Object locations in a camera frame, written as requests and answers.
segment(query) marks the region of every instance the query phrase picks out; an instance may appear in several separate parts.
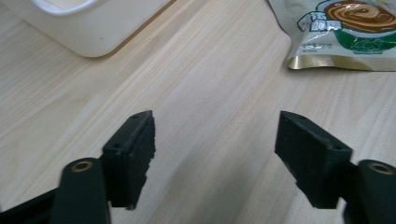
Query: white container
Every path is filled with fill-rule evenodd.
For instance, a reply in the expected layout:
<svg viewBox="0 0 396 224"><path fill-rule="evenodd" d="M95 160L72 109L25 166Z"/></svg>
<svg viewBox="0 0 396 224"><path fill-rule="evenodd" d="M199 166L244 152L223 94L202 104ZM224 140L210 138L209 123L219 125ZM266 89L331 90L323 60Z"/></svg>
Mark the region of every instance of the white container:
<svg viewBox="0 0 396 224"><path fill-rule="evenodd" d="M85 57L108 54L169 0L2 0L12 11Z"/></svg>

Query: printed image on package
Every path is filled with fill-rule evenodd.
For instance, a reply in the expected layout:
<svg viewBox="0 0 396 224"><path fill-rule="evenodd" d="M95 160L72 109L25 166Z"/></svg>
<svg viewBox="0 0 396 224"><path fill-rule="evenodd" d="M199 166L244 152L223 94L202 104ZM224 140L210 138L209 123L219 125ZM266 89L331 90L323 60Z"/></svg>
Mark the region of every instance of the printed image on package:
<svg viewBox="0 0 396 224"><path fill-rule="evenodd" d="M289 67L396 71L396 0L269 0L291 38Z"/></svg>
<svg viewBox="0 0 396 224"><path fill-rule="evenodd" d="M338 42L354 53L382 53L396 46L396 18L384 8L362 1L326 1L317 6L328 19L340 21Z"/></svg>

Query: snack package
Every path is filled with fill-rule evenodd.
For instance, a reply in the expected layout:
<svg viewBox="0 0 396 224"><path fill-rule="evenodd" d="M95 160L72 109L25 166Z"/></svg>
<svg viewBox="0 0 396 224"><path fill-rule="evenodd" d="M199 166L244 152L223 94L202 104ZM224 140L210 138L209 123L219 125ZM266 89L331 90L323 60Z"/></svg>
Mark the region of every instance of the snack package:
<svg viewBox="0 0 396 224"><path fill-rule="evenodd" d="M269 0L292 69L396 71L396 0Z"/></svg>

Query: wooden table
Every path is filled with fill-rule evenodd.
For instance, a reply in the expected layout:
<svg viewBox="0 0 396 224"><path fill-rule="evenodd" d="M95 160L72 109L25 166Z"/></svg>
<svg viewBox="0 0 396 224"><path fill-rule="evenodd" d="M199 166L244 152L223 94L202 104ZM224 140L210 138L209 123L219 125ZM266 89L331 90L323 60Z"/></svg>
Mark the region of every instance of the wooden table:
<svg viewBox="0 0 396 224"><path fill-rule="evenodd" d="M56 188L151 109L155 159L137 209L113 223L343 223L311 207L274 153L280 110L396 164L396 76L289 70L290 39L264 0L177 0L116 53L87 59L0 4L0 204Z"/></svg>

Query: brass screw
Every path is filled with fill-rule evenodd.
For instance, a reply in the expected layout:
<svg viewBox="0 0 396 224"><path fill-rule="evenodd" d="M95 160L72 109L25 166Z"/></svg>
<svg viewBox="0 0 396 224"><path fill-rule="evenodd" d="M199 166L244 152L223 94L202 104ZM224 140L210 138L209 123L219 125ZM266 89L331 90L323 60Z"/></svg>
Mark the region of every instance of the brass screw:
<svg viewBox="0 0 396 224"><path fill-rule="evenodd" d="M380 164L380 163L376 163L376 162L372 162L369 164L369 167L374 170L379 172L380 174L383 175L394 175L395 172L393 171L393 169L389 168L386 165Z"/></svg>
<svg viewBox="0 0 396 224"><path fill-rule="evenodd" d="M84 172L86 170L91 169L92 162L91 161L81 161L72 166L72 171L75 173Z"/></svg>

